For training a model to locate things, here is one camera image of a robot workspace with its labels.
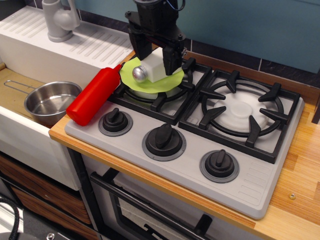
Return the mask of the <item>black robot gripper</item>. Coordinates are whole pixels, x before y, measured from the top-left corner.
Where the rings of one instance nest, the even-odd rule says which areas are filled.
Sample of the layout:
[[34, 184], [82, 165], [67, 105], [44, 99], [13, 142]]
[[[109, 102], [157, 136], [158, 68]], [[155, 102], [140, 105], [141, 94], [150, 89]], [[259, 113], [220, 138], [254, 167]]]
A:
[[152, 45], [162, 49], [165, 74], [172, 75], [182, 66], [186, 36], [177, 26], [186, 2], [177, 0], [135, 0], [137, 10], [127, 11], [129, 39], [140, 61], [152, 52]]

